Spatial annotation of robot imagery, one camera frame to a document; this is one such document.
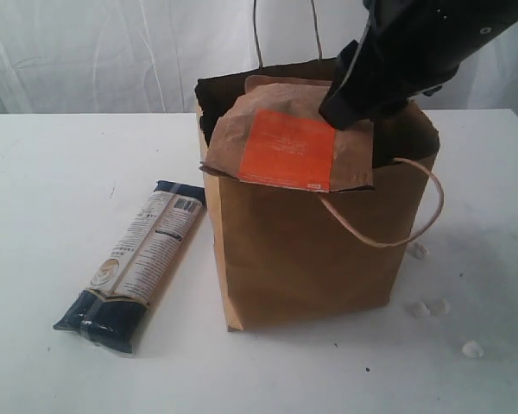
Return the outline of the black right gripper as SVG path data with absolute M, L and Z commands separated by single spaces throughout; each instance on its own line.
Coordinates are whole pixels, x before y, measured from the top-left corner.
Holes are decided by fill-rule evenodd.
M 440 1 L 365 1 L 360 41 L 338 54 L 319 113 L 335 129 L 394 116 L 408 99 L 454 77 L 457 62 L 440 61 L 446 16 Z

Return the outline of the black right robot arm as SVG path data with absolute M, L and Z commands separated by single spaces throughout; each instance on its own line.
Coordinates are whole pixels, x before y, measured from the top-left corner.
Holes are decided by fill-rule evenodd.
M 336 58 L 319 113 L 338 130 L 431 96 L 462 62 L 518 22 L 518 1 L 366 1 L 359 41 Z

